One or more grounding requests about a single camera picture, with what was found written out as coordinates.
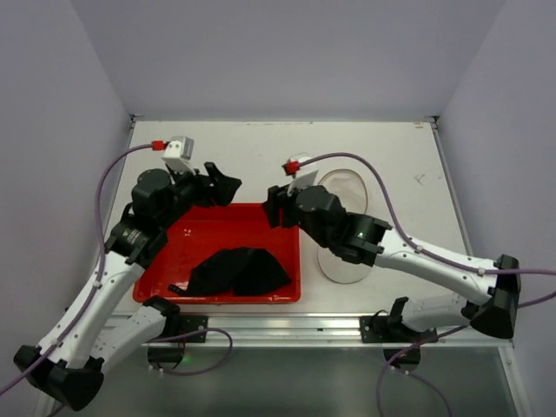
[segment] black fabric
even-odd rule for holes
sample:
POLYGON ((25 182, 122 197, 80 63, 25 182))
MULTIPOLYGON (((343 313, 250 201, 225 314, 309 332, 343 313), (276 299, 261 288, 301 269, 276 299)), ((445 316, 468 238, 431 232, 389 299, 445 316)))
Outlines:
POLYGON ((223 249, 191 271, 185 291, 189 297, 225 293, 264 295, 291 282, 281 264, 266 249, 223 249))

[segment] white wall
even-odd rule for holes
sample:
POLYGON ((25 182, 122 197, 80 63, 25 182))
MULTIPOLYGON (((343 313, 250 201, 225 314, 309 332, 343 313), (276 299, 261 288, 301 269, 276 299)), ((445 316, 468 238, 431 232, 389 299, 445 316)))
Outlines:
MULTIPOLYGON (((508 0, 440 118, 478 255, 556 269, 556 3, 508 0)), ((521 299, 556 290, 522 277, 521 299)), ((556 301, 520 311, 515 345, 537 415, 554 415, 556 301)))
MULTIPOLYGON (((129 124, 65 0, 3 0, 0 60, 3 386, 17 348, 56 323, 90 272, 94 189, 129 124)), ((0 414, 31 415, 37 393, 22 382, 0 414)))
POLYGON ((133 113, 438 115, 504 0, 72 0, 133 113))

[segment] white tabletop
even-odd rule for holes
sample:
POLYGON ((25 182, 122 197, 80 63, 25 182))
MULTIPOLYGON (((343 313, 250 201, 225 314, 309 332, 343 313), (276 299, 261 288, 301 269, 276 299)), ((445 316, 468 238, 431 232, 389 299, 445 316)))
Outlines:
MULTIPOLYGON (((317 156, 347 151, 364 156, 381 173, 404 229, 417 238, 465 252, 462 234, 428 123, 402 122, 138 122, 131 145, 172 136, 195 139, 193 164, 215 162, 225 175, 243 184, 235 202, 262 202, 267 188, 284 185, 281 168, 291 155, 317 156)), ((136 178, 146 169, 163 168, 161 154, 142 151, 128 157, 109 219, 112 228, 130 202, 136 178)), ((370 213, 390 221, 375 179, 364 166, 345 158, 319 162, 317 181, 332 169, 359 173, 368 187, 370 213)), ((395 298, 423 298, 448 290, 401 272, 375 267, 364 280, 340 285, 326 279, 316 263, 316 245, 301 232, 301 299, 275 305, 182 305, 182 311, 210 314, 357 314, 389 310, 395 298)), ((116 313, 135 312, 139 304, 123 297, 116 313)))

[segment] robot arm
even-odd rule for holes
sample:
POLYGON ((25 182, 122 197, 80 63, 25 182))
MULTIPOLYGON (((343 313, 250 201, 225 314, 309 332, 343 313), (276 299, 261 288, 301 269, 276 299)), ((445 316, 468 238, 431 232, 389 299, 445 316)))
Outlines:
POLYGON ((369 267, 396 269, 453 291, 452 295, 394 302, 389 316, 374 321, 377 334, 389 340, 407 341, 441 326, 471 325, 483 334, 511 338, 520 294, 518 275, 480 275, 446 265, 421 253, 423 248, 450 261, 481 270, 518 268, 511 256, 498 260, 475 258, 435 247, 411 238, 411 248, 387 222, 370 215, 347 212, 336 195, 312 185, 315 163, 289 169, 292 162, 304 162, 305 155, 290 158, 284 165, 294 180, 286 186, 268 189, 263 204, 271 227, 299 226, 317 244, 328 248, 343 261, 369 267))
POLYGON ((150 169, 139 175, 131 192, 132 202, 105 243, 101 280, 97 280, 97 264, 56 326, 37 346, 22 346, 17 351, 14 362, 22 371, 35 367, 27 376, 29 382, 73 410, 89 404, 106 372, 137 346, 180 330, 179 307, 155 296, 121 326, 101 334, 118 302, 167 243, 166 230, 193 205, 230 204, 242 184, 223 175, 212 162, 204 165, 208 175, 191 168, 192 145, 188 138, 169 142, 162 157, 168 172, 150 169), (64 335, 73 321, 75 325, 64 335))

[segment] red tray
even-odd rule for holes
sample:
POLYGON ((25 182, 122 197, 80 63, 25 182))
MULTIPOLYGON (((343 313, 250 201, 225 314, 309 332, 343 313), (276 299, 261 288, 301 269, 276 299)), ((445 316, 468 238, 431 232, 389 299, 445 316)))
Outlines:
POLYGON ((133 299, 143 302, 160 295, 185 303, 283 303, 301 297, 299 229, 270 228, 259 203, 227 207, 192 208, 168 230, 169 242, 136 282, 133 299), (275 256, 292 282, 273 293, 236 297, 232 291, 210 297, 181 297, 168 291, 169 284, 185 289, 191 269, 220 249, 265 248, 275 256))

